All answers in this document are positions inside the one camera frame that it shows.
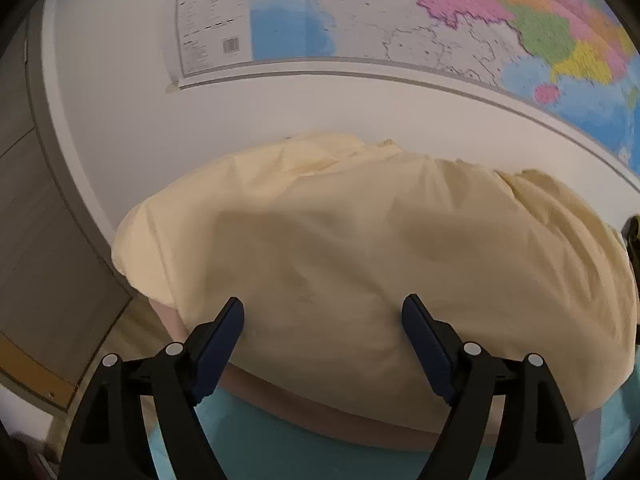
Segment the cream yellow garment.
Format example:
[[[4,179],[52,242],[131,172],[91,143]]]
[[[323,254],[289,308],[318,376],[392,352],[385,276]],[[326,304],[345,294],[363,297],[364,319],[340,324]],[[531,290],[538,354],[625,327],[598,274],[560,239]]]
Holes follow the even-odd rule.
[[[319,133],[214,160],[132,208],[112,246],[187,330],[230,297],[224,388],[293,422],[340,412],[439,432],[402,329],[409,295],[495,356],[538,353],[568,410],[634,369],[639,298],[617,233],[564,183]]]

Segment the pink folded garment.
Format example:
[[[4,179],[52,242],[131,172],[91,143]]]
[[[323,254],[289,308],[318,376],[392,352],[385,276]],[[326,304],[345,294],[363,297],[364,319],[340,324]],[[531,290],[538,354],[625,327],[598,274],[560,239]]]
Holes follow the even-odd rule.
[[[358,445],[427,451],[444,428],[449,406],[435,396],[410,348],[400,318],[384,327],[396,346],[375,378],[349,375],[352,362],[304,372],[303,359],[284,352],[282,365],[265,366],[250,351],[250,336],[221,375],[228,393],[290,424]]]

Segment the teal grey patterned bedsheet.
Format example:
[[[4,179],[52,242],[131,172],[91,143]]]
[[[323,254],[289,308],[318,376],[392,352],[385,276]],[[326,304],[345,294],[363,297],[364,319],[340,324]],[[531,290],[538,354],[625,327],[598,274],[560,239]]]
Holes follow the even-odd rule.
[[[414,479],[427,452],[368,448],[297,428],[216,391],[196,409],[222,469],[230,479]],[[578,420],[589,479],[611,469],[639,426],[639,387],[633,380],[601,411]]]

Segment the grey wooden wardrobe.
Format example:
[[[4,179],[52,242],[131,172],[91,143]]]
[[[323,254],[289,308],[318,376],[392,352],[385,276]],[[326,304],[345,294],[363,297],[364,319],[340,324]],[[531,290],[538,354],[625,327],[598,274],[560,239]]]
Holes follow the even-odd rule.
[[[32,116],[27,26],[1,57],[1,380],[52,413],[70,406],[130,296],[55,182]]]

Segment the colourful wall map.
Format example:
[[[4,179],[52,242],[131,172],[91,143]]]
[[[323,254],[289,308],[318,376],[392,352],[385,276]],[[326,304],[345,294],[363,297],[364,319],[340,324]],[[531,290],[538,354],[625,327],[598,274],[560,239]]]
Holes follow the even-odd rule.
[[[197,84],[350,63],[531,102],[639,166],[639,53],[605,0],[164,0],[168,74]]]

